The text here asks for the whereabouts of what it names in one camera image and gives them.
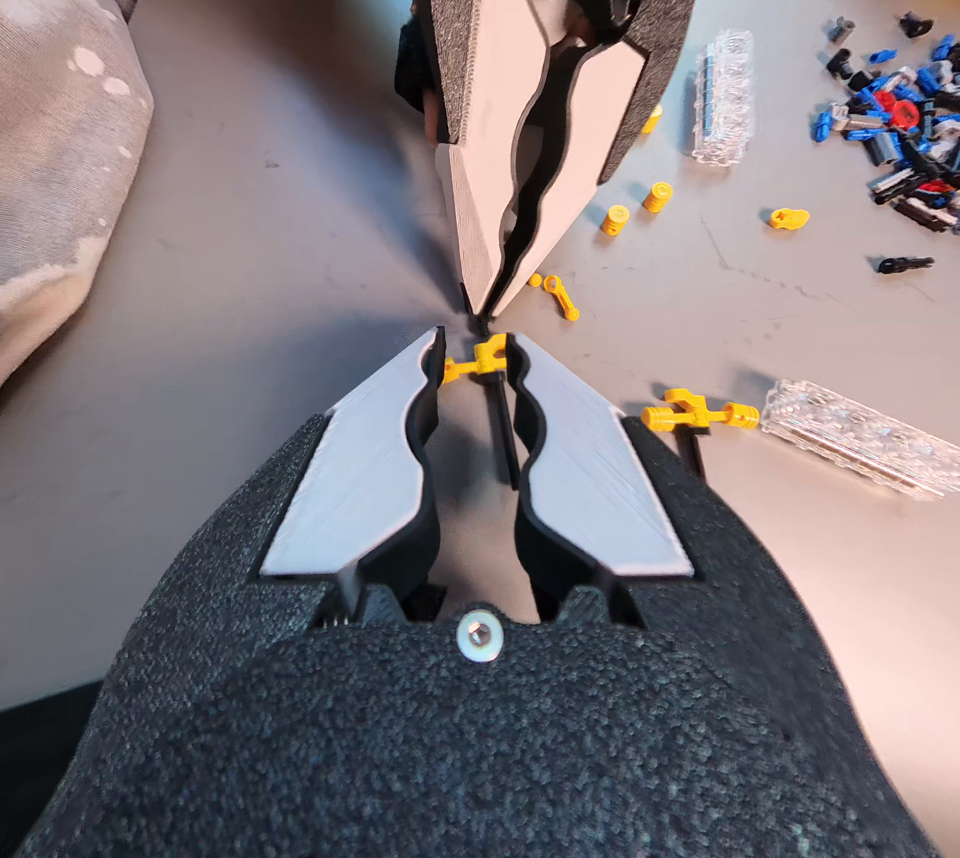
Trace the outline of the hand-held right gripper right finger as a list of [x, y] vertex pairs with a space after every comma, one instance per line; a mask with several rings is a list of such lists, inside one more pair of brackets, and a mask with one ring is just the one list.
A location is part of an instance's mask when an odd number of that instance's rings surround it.
[[506, 352], [513, 428], [527, 451], [517, 550], [531, 577], [693, 577], [626, 415], [528, 336], [510, 333]]

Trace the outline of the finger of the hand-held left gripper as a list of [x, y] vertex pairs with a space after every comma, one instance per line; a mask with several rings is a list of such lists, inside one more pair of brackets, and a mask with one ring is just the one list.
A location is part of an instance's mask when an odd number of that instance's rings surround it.
[[549, 44], [531, 0], [473, 0], [456, 141], [438, 145], [436, 166], [467, 312], [480, 317], [505, 260], [522, 184], [543, 144], [528, 122], [543, 89]]
[[520, 190], [514, 236], [487, 316], [503, 313], [605, 181], [644, 63], [642, 53], [625, 41], [573, 48], [561, 57], [559, 79], [569, 90], [564, 104], [549, 112], [539, 158]]

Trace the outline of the yellow piston crank assembly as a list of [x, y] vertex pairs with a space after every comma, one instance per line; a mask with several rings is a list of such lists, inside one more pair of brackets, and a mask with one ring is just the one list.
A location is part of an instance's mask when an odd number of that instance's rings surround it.
[[704, 483], [707, 476], [700, 439], [709, 436], [715, 424], [749, 430], [761, 422], [761, 413], [755, 407], [727, 402], [720, 410], [712, 410], [703, 396], [688, 389], [668, 389], [663, 400], [664, 406], [644, 408], [640, 419], [652, 432], [672, 434], [683, 465]]
[[510, 487], [517, 491], [520, 486], [521, 465], [507, 396], [506, 347], [507, 335], [498, 333], [486, 337], [473, 347], [472, 361], [457, 363], [452, 357], [447, 357], [441, 385], [448, 385], [465, 377], [486, 388], [503, 446]]

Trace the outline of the short black pin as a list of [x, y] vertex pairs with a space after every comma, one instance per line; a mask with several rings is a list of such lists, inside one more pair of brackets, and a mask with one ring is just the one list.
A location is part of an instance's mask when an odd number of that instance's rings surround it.
[[466, 323], [469, 331], [474, 336], [479, 337], [481, 340], [486, 340], [490, 336], [489, 319], [482, 313], [474, 312], [466, 286], [463, 282], [460, 282], [460, 290], [462, 294], [463, 309], [466, 314]]

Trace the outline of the person's grey speckled sweatshirt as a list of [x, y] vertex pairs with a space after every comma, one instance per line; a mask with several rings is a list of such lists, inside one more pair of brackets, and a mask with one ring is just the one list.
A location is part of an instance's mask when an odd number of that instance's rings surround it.
[[137, 0], [1, 0], [1, 382], [83, 304], [154, 99]]

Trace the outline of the dark cloth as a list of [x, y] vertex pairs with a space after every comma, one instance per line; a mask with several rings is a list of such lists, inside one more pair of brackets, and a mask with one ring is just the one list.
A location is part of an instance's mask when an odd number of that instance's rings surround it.
[[1, 713], [3, 857], [17, 853], [62, 781], [102, 685], [80, 685]]

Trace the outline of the grey desk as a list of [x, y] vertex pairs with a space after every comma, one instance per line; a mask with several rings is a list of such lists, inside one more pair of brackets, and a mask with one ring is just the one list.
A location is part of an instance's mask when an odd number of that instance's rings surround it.
[[[411, 0], [142, 0], [146, 149], [93, 290], [2, 389], [2, 708], [102, 678], [186, 540], [311, 415], [445, 324], [469, 357], [421, 118], [393, 73]], [[548, 257], [581, 310], [524, 288], [516, 329], [629, 414], [686, 387], [762, 407], [806, 379], [958, 443], [958, 236], [818, 145], [828, 26], [907, 49], [958, 0], [698, 0], [663, 118]], [[753, 36], [753, 134], [691, 156], [698, 55]], [[642, 207], [651, 186], [674, 189]], [[616, 237], [614, 204], [630, 208]], [[806, 209], [797, 230], [771, 211]], [[881, 275], [890, 256], [932, 256]], [[923, 502], [762, 432], [714, 429], [709, 483], [766, 544], [831, 649], [878, 758], [958, 856], [958, 496]]]

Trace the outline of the transparent cylinder block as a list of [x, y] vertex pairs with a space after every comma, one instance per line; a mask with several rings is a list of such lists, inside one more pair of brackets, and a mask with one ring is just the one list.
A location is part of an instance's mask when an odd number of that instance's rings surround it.
[[779, 380], [763, 432], [918, 500], [959, 492], [959, 448], [809, 381]]
[[702, 164], [731, 168], [746, 153], [754, 133], [753, 47], [750, 31], [727, 29], [698, 55], [691, 156]]

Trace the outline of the pile of mixed building parts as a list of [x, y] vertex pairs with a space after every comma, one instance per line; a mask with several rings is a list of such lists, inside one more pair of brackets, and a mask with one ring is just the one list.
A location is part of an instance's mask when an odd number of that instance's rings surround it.
[[936, 40], [928, 58], [897, 65], [897, 49], [832, 45], [824, 71], [839, 87], [809, 126], [814, 143], [857, 147], [875, 175], [870, 201], [938, 233], [959, 230], [958, 36]]

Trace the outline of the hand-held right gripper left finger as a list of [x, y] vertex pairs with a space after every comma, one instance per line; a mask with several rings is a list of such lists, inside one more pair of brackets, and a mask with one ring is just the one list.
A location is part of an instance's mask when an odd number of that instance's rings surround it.
[[410, 525], [426, 471], [408, 435], [418, 396], [436, 381], [445, 331], [428, 329], [341, 398], [326, 424], [260, 566], [262, 577], [336, 575]]

